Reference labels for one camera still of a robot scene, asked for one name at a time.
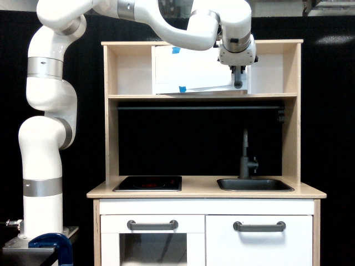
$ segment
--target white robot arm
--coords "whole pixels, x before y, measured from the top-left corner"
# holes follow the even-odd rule
[[[59,150],[73,143],[77,116],[75,90],[62,79],[64,53],[84,34],[83,14],[92,8],[105,16],[148,24],[164,41],[192,50],[211,48],[221,24],[219,60],[234,69],[236,88],[240,88],[242,66],[255,60],[251,10],[244,0],[194,0],[187,30],[163,19],[158,0],[39,0],[37,15],[44,26],[29,46],[26,93],[29,104],[45,113],[25,121],[19,131],[23,238],[63,231]]]

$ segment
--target drawer handle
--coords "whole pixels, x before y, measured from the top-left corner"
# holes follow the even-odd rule
[[[242,224],[241,222],[235,222],[233,224],[235,231],[239,232],[283,232],[286,229],[284,222],[278,222],[277,224]]]
[[[170,223],[135,223],[134,220],[130,220],[127,223],[130,230],[175,230],[178,226],[176,220],[172,220]]]

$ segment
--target cooktop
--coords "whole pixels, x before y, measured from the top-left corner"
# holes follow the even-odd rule
[[[113,191],[181,191],[181,176],[128,176]]]

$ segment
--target faucet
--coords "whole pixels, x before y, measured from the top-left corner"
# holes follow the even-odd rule
[[[259,167],[259,163],[254,157],[254,161],[249,161],[249,157],[246,154],[246,149],[248,148],[248,130],[244,129],[243,132],[243,154],[240,157],[240,175],[238,178],[240,179],[251,179],[249,175],[249,169],[254,169],[254,173],[256,173],[257,168]]]

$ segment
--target sink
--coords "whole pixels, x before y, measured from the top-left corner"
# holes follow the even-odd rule
[[[217,180],[222,190],[228,191],[294,191],[292,187],[276,179],[235,179]]]

